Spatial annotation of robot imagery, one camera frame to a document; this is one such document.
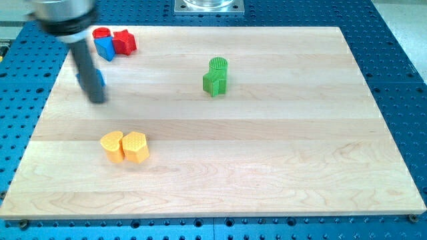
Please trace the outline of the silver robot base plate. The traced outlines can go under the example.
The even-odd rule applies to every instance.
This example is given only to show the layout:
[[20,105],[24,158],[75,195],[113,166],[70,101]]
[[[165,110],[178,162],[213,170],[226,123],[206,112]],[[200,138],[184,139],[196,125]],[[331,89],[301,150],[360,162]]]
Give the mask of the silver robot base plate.
[[243,15],[244,0],[175,0],[176,15]]

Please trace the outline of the dark grey stylus end effector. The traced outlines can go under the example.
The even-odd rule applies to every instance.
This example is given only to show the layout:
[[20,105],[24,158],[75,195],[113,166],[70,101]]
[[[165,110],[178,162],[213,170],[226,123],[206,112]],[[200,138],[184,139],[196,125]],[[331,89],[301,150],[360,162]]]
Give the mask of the dark grey stylus end effector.
[[81,83],[85,87],[84,92],[87,98],[92,103],[104,103],[106,100],[105,92],[97,76],[87,41],[82,39],[74,43],[69,43],[68,47],[73,55],[78,73],[81,75]]

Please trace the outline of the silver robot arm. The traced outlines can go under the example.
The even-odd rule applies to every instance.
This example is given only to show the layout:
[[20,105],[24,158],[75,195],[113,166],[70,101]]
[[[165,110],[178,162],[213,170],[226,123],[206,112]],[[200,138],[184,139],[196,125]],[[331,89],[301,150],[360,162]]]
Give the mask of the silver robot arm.
[[44,32],[68,46],[79,84],[92,103],[106,100],[100,75],[87,45],[87,30],[97,19],[94,0],[30,0],[31,15]]

